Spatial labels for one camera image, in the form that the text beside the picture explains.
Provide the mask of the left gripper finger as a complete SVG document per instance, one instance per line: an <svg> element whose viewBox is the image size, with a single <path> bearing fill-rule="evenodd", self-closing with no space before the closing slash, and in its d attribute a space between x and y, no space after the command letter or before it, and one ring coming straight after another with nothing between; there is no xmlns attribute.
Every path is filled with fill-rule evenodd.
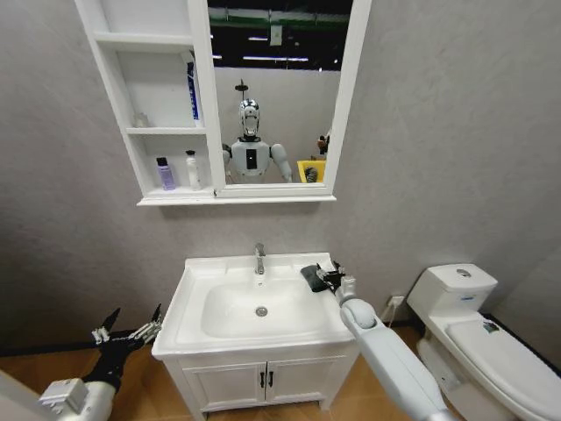
<svg viewBox="0 0 561 421"><path fill-rule="evenodd" d="M150 321L126 337L128 346L144 346L153 341L161 330L161 304L159 303Z"/></svg>
<svg viewBox="0 0 561 421"><path fill-rule="evenodd" d="M118 315L121 311L120 307L117 307L114 311L107 316L102 324L91 331L92 337L94 342L97 346L100 346L102 343L108 342L110 340L110 331L113 325L115 324Z"/></svg>

